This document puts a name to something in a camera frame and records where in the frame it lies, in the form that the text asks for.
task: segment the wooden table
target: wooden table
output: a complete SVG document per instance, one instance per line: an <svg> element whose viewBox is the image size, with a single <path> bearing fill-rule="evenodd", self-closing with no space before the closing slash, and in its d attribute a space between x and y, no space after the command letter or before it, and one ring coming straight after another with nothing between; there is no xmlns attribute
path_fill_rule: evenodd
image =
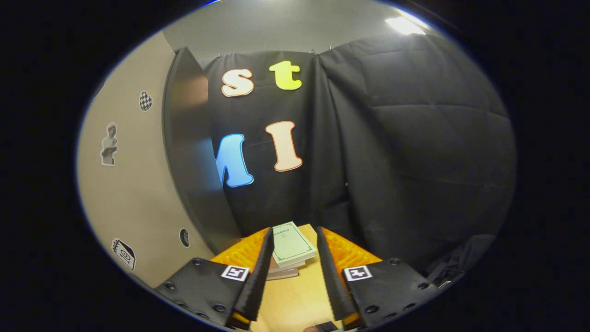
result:
<svg viewBox="0 0 590 332"><path fill-rule="evenodd" d="M317 234L311 225L299 229L317 248ZM316 255L299 268L299 276L266 282L258 319L250 324L250 331L303 332L327 321L342 328L342 321L334 321L320 257Z"/></svg>

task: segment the beige wall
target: beige wall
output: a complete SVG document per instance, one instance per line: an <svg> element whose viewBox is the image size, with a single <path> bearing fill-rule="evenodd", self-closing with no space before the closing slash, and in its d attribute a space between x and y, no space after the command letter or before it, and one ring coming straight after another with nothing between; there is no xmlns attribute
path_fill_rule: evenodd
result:
<svg viewBox="0 0 590 332"><path fill-rule="evenodd" d="M98 240L124 271L152 288L190 258L214 256L184 209L166 160L162 96L173 59L162 32L131 52L90 105L78 142L81 200ZM147 112L139 108L142 90L153 97ZM110 122L117 125L115 165L103 166L101 142ZM181 244L181 228L189 232L189 248ZM134 250L134 271L110 248L116 237Z"/></svg>

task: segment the book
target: book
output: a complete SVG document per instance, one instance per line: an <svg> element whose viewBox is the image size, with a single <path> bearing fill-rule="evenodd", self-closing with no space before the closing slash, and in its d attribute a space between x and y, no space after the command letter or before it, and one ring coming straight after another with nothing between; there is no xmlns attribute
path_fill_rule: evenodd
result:
<svg viewBox="0 0 590 332"><path fill-rule="evenodd" d="M281 272L275 272L272 274L268 274L266 276L266 280L276 280L276 279L284 279L284 278L292 278L294 276L299 276L299 271L297 268L288 269Z"/></svg>
<svg viewBox="0 0 590 332"><path fill-rule="evenodd" d="M270 256L270 265L268 266L268 273L276 273L276 272L281 272L281 271L285 271L288 269L300 268L303 265L305 265L305 261L301 261L298 263L294 263L294 264L279 268L277 261L274 260L274 257Z"/></svg>
<svg viewBox="0 0 590 332"><path fill-rule="evenodd" d="M317 249L294 222L273 226L273 236L273 258L279 268L305 261L317 255Z"/></svg>

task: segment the blue letter m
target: blue letter m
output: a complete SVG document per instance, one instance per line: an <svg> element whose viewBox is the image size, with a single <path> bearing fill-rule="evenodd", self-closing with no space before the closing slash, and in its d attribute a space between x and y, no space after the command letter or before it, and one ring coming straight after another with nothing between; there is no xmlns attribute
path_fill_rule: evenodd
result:
<svg viewBox="0 0 590 332"><path fill-rule="evenodd" d="M217 171L219 172L219 180L223 185L223 178L225 170L227 170L227 184L228 187L240 187L254 182L254 177L248 174L246 164L244 162L244 155L242 154L242 142L244 142L244 135L231 134L223 137L219 143L219 150L217 151Z"/></svg>

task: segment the green book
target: green book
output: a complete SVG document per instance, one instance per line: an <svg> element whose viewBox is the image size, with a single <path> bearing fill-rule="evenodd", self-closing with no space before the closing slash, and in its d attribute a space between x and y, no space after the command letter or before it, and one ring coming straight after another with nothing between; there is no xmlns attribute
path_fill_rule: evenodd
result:
<svg viewBox="0 0 590 332"><path fill-rule="evenodd" d="M317 254L317 249L294 222L273 226L273 236L273 257L279 268L305 261Z"/></svg>

